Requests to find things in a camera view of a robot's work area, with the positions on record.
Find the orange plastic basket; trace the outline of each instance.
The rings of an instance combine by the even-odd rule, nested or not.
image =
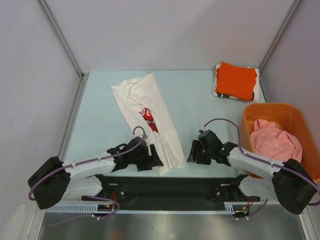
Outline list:
[[[320,155],[308,129],[307,123],[299,109],[286,103],[253,103],[243,111],[240,124],[241,144],[253,152],[250,134],[254,130],[254,121],[264,119],[279,124],[283,130],[294,135],[302,146],[301,164],[315,183],[320,182]]]

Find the white fabric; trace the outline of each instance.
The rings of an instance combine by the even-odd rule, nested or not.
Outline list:
[[[187,160],[159,91],[155,75],[151,73],[143,77],[124,80],[112,86],[111,90],[131,130],[133,131],[136,126],[143,127],[147,135],[146,143],[154,144],[164,164],[163,167],[157,167],[156,172],[162,175],[170,169],[184,167]],[[146,111],[148,116],[152,115],[158,132],[152,130],[142,116],[146,114]]]
[[[217,84],[218,84],[217,83],[217,69],[219,69],[220,66],[221,66],[221,64],[217,64],[216,68],[215,68],[215,72],[214,72],[213,95],[216,97],[219,97],[219,98],[239,99],[235,96],[228,96],[227,97],[227,96],[223,95],[222,93],[220,93],[219,95],[216,93],[216,88],[217,88]],[[255,68],[255,72],[256,72],[256,78],[255,78],[256,83],[253,88],[254,97],[253,97],[252,102],[257,103],[259,100],[259,76],[260,76],[259,69]]]

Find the gray floor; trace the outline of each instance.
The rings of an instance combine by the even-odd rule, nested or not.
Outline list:
[[[299,217],[267,205],[249,221],[231,215],[116,214],[97,221],[46,213],[38,240],[305,240]]]

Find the white wall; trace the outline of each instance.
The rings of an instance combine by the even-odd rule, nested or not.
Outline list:
[[[258,67],[293,0],[47,0],[83,71]]]
[[[35,0],[0,2],[0,75],[0,235],[23,204],[22,236],[34,211],[27,180],[58,153],[79,85]]]
[[[320,1],[305,0],[261,75],[270,102],[286,102],[303,113],[320,150]],[[320,236],[320,207],[310,208]]]

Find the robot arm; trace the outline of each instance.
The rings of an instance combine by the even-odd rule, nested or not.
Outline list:
[[[238,188],[246,196],[278,200],[288,211],[300,214],[317,192],[300,177],[280,168],[291,169],[312,181],[302,165],[294,159],[280,162],[243,150],[231,142],[222,144],[211,130],[200,131],[198,142],[195,141],[192,143],[193,148],[188,159],[190,162],[208,164],[212,159],[217,163],[244,169],[263,178],[238,176],[238,180],[242,178]]]
[[[236,196],[235,199],[239,199],[237,196],[242,195],[278,200],[288,211],[300,214],[316,194],[317,191],[312,185],[279,168],[293,170],[313,183],[296,160],[280,162],[250,153],[250,157],[260,161],[253,160],[248,157],[249,152],[242,150],[237,144],[231,142],[223,144],[210,130],[200,132],[198,140],[192,142],[188,162],[209,165],[215,160],[219,164],[241,168],[263,178],[239,175],[229,188],[230,196]],[[104,182],[103,175],[125,169],[129,164],[136,164],[138,171],[163,166],[155,146],[151,144],[148,147],[140,137],[133,138],[128,144],[110,148],[94,159],[81,162],[65,163],[55,156],[48,159],[28,180],[34,196],[31,199],[37,201],[40,209],[47,209],[61,199],[83,199],[82,196],[97,195],[106,198],[105,194],[108,194],[110,186]],[[216,201],[228,201],[225,197],[217,196]]]
[[[140,137],[121,144],[94,158],[62,162],[57,156],[49,158],[28,180],[40,209],[47,209],[60,200],[96,196],[108,192],[103,176],[134,164],[138,171],[151,170],[164,164],[153,144]]]

